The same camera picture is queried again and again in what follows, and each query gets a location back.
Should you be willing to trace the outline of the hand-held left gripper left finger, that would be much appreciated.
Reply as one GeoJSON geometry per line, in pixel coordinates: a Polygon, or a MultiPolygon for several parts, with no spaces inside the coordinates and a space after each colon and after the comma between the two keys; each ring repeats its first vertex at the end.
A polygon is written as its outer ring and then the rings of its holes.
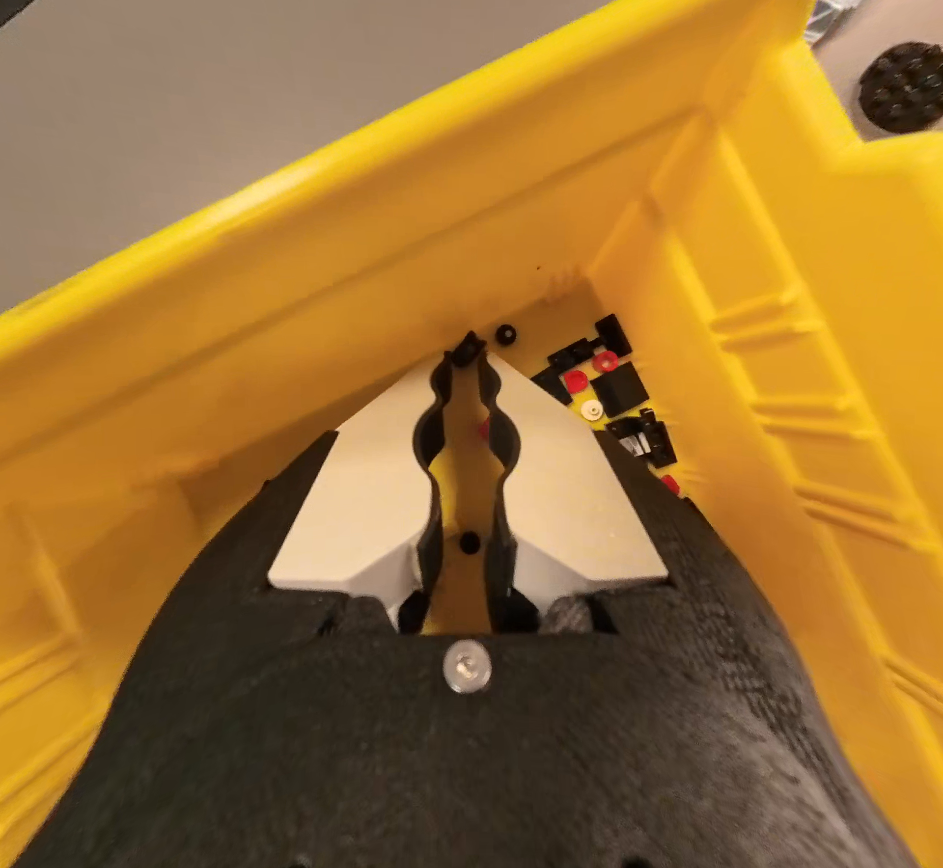
{"type": "Polygon", "coordinates": [[[410,369],[331,433],[331,445],[268,573],[279,590],[371,597],[393,626],[427,606],[442,571],[442,492],[452,355],[410,369]]]}

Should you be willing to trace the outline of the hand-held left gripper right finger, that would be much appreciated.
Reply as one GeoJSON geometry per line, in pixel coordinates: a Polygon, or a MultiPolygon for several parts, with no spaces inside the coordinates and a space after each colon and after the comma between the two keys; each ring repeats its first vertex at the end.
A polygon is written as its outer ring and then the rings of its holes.
{"type": "Polygon", "coordinates": [[[606,446],[502,358],[477,363],[489,450],[501,463],[485,554],[491,618],[539,618],[566,597],[667,578],[606,446]]]}

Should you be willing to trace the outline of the pile of lego pieces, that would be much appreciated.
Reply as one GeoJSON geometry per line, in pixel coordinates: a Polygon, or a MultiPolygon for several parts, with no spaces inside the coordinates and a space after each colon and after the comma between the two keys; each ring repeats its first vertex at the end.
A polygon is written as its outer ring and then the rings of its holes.
{"type": "MultiPolygon", "coordinates": [[[[512,351],[522,336],[520,326],[511,322],[499,324],[480,356],[485,353],[498,356],[513,367],[503,353],[512,351]],[[489,347],[490,343],[497,348],[489,347]]],[[[608,434],[612,442],[606,450],[629,497],[627,478],[621,475],[627,463],[641,463],[643,474],[648,474],[652,466],[662,469],[676,461],[665,424],[647,404],[649,394],[631,353],[619,320],[608,315],[596,321],[591,336],[577,337],[557,347],[531,374],[514,367],[594,430],[608,434]]],[[[454,367],[453,372],[459,406],[468,414],[473,433],[483,443],[482,449],[470,451],[468,457],[472,463],[470,495],[475,503],[473,511],[484,530],[486,554],[501,463],[489,450],[489,417],[480,400],[477,363],[478,360],[466,368],[454,367]]]]}

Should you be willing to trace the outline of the yellow plastic bin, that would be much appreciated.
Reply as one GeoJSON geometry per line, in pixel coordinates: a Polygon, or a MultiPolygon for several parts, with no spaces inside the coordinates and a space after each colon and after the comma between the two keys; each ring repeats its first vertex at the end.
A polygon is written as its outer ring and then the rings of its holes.
{"type": "Polygon", "coordinates": [[[618,0],[2,315],[2,866],[941,866],[941,133],[814,0],[618,0]],[[268,573],[331,433],[613,315],[667,578],[491,618],[454,385],[399,626],[268,573]]]}

